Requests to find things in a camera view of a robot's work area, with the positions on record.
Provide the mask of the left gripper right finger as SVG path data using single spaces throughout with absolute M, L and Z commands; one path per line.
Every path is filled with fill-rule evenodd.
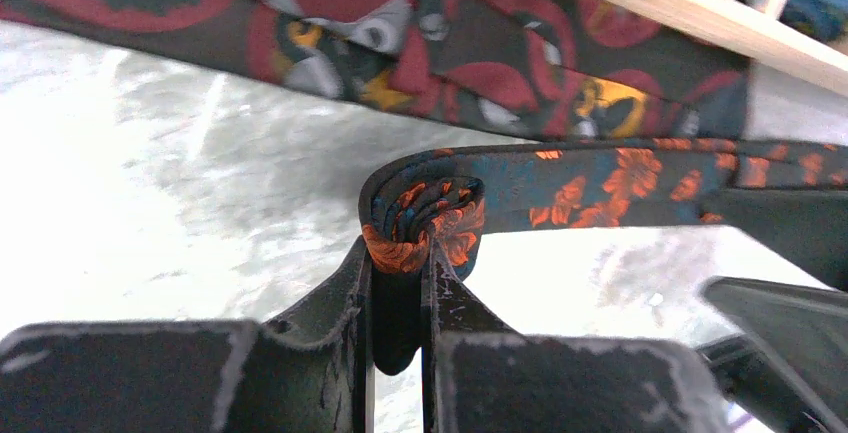
M 428 432 L 725 432 L 694 350 L 667 340 L 524 335 L 458 278 L 442 247 L 422 270 Z

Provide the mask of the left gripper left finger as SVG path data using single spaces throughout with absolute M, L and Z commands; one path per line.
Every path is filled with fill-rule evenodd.
M 369 432 L 370 263 L 266 322 L 65 322 L 1 343 L 5 432 Z

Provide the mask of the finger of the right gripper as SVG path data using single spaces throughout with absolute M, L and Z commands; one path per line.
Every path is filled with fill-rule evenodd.
M 847 289 L 845 189 L 732 188 L 703 205 L 825 285 Z
M 699 349 L 728 399 L 774 432 L 846 431 L 846 281 L 720 277 L 700 295 L 741 331 Z

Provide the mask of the orange floral dark tie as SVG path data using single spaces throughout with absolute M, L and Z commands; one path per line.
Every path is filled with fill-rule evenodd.
M 398 374 L 420 347 L 420 278 L 434 246 L 466 278 L 486 233 L 729 225 L 703 202 L 732 188 L 847 191 L 847 150 L 631 138 L 442 149 L 397 160 L 366 181 L 359 199 L 374 274 L 375 364 Z

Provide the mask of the red patterned dark tie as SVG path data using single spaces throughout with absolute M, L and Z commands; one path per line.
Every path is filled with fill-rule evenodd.
M 604 0 L 1 0 L 48 27 L 529 139 L 738 138 L 750 63 Z

